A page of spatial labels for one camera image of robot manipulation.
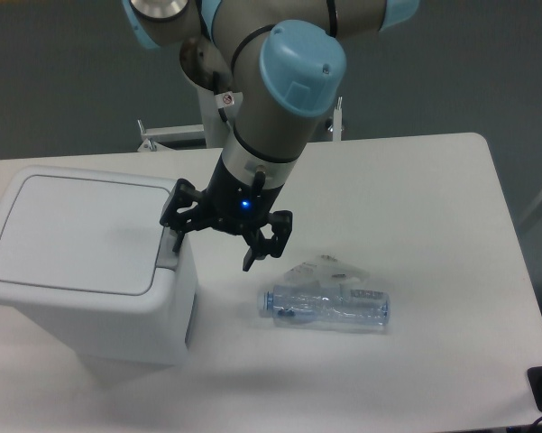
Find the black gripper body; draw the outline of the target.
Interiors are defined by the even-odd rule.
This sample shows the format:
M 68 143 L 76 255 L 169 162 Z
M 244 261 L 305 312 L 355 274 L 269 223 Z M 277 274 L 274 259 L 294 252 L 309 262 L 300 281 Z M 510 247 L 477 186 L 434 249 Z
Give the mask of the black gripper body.
M 258 165 L 242 181 L 219 159 L 199 203 L 199 214 L 215 230 L 231 235 L 256 233 L 266 225 L 289 225 L 289 211 L 271 212 L 282 186 L 268 188 L 266 168 Z

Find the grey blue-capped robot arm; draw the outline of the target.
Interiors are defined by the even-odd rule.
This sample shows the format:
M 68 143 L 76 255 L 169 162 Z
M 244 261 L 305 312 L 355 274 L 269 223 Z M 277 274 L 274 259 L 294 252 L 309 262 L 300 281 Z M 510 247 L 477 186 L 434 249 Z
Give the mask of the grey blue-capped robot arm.
M 212 228 L 248 244 L 243 268 L 280 257 L 293 216 L 279 196 L 346 70 L 340 41 L 410 19 L 416 1 L 126 1 L 140 42 L 160 47 L 204 42 L 208 87 L 241 95 L 212 178 L 204 190 L 176 182 L 161 214 L 178 252 L 187 233 Z

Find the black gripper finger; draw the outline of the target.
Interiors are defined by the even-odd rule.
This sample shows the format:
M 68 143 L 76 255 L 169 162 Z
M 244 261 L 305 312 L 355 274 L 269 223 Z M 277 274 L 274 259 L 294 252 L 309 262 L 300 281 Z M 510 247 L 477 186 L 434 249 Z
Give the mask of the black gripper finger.
M 280 210 L 262 219 L 244 224 L 241 235 L 249 246 L 243 258 L 243 271 L 250 271 L 253 263 L 267 256 L 280 258 L 292 233 L 293 213 Z
M 207 227 L 205 194 L 186 179 L 178 179 L 163 206 L 160 224 L 175 233 L 172 252 L 179 254 L 185 234 Z

